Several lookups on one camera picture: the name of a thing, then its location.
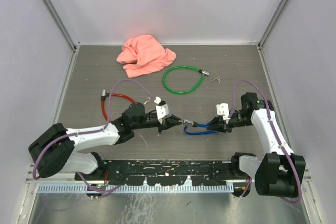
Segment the blue cable lock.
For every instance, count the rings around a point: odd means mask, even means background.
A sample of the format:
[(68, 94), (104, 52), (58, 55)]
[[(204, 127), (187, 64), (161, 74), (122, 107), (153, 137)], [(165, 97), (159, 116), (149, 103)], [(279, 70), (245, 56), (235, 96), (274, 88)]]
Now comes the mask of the blue cable lock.
[(184, 128), (183, 132), (189, 136), (202, 136), (202, 135), (210, 135), (216, 134), (218, 132), (210, 132), (206, 128), (208, 127), (207, 124), (197, 123), (192, 120), (183, 119), (184, 120)]

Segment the red lock keys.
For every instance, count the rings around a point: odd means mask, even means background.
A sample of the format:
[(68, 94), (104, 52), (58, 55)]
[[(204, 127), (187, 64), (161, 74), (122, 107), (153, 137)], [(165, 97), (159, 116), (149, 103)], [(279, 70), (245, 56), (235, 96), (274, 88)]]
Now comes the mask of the red lock keys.
[(146, 105), (147, 103), (150, 102), (150, 100), (151, 100), (151, 97), (147, 97), (143, 104)]

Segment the green cable lock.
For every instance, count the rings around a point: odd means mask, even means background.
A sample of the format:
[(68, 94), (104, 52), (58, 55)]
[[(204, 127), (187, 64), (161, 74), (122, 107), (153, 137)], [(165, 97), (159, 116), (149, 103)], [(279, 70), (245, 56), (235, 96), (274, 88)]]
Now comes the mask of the green cable lock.
[[(177, 90), (174, 90), (172, 88), (170, 88), (168, 85), (167, 85), (167, 82), (166, 82), (166, 77), (167, 75), (174, 71), (174, 70), (177, 70), (177, 69), (188, 69), (188, 70), (193, 70), (193, 71), (196, 71), (198, 72), (201, 77), (200, 79), (198, 80), (197, 84), (195, 86), (193, 86), (192, 88), (188, 89), (188, 90), (184, 90), (184, 91), (177, 91)], [(164, 74), (163, 74), (163, 77), (162, 77), (162, 83), (163, 83), (163, 86), (167, 89), (167, 91), (171, 92), (171, 93), (174, 93), (174, 94), (187, 94), (187, 93), (191, 93), (193, 92), (195, 89), (197, 89), (201, 83), (203, 82), (204, 78), (205, 77), (208, 77), (209, 76), (209, 72), (203, 70), (203, 69), (199, 69), (199, 68), (196, 68), (196, 67), (192, 67), (192, 66), (184, 66), (184, 65), (181, 65), (181, 66), (175, 66), (175, 67), (172, 67), (170, 69), (168, 69)]]

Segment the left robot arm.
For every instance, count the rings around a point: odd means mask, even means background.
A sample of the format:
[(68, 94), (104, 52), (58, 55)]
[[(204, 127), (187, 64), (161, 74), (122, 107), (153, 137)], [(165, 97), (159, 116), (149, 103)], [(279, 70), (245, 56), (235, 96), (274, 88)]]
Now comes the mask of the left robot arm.
[(28, 148), (34, 161), (33, 179), (59, 172), (79, 172), (99, 180), (106, 170), (103, 161), (98, 154), (85, 154), (82, 150), (125, 143), (134, 137), (135, 130), (156, 128), (162, 132), (181, 124), (182, 119), (171, 114), (167, 104), (157, 105), (154, 112), (146, 113), (144, 105), (137, 102), (102, 126), (72, 129), (54, 124)]

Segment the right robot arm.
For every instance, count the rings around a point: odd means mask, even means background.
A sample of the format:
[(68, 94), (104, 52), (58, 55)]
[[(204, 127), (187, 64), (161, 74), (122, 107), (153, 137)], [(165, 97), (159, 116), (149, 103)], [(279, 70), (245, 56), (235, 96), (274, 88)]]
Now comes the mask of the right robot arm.
[(229, 115), (228, 104), (218, 104), (216, 116), (207, 129), (230, 133), (237, 127), (254, 126), (265, 155), (259, 160), (254, 154), (235, 153), (230, 173), (237, 179), (247, 175), (254, 180), (259, 195), (298, 199), (306, 168), (304, 157), (296, 155), (283, 137), (269, 100), (261, 100), (251, 92), (242, 95), (240, 100), (242, 108), (233, 115)]

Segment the pink cloth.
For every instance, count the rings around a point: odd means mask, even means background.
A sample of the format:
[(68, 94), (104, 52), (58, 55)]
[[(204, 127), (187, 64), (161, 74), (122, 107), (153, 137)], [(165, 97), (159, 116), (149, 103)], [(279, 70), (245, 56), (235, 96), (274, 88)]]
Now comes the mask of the pink cloth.
[(161, 71), (171, 65), (176, 53), (164, 48), (153, 36), (141, 35), (127, 40), (116, 61), (123, 65), (128, 78)]

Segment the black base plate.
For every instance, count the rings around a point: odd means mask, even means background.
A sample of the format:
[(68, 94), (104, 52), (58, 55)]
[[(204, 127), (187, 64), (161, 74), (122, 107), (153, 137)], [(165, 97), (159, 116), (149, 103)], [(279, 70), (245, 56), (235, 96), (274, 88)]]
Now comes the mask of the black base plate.
[(102, 180), (108, 185), (182, 186), (190, 179), (192, 186), (226, 185), (227, 181), (254, 179), (238, 170), (230, 161), (103, 160), (86, 181)]

